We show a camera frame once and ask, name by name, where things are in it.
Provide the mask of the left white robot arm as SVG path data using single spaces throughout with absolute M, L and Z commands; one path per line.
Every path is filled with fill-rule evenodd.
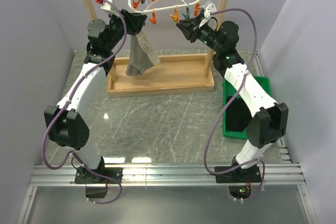
M 145 25 L 146 15 L 125 9 L 111 14 L 108 23 L 94 19 L 88 24 L 87 54 L 81 72 L 68 93 L 56 106 L 44 111 L 47 132 L 44 139 L 67 148 L 67 156 L 77 159 L 77 174 L 89 183 L 118 183 L 118 175 L 109 175 L 104 159 L 89 147 L 90 130 L 82 114 L 85 113 L 97 86 L 110 72 L 116 45 L 122 46 L 126 35 L 137 35 Z

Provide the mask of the taupe underwear beige waistband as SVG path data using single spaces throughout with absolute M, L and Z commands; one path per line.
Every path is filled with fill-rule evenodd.
M 150 44 L 145 32 L 131 37 L 127 76 L 141 76 L 148 69 L 160 64 L 160 58 Z

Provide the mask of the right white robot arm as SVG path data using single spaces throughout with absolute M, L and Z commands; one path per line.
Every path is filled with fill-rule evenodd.
M 231 168 L 216 167 L 212 172 L 216 176 L 244 182 L 257 171 L 257 162 L 266 149 L 285 134 L 289 109 L 264 91 L 238 54 L 237 24 L 225 21 L 215 30 L 205 18 L 197 16 L 180 20 L 176 25 L 188 41 L 200 40 L 214 51 L 215 69 L 236 89 L 250 111 L 247 141 L 233 158 Z

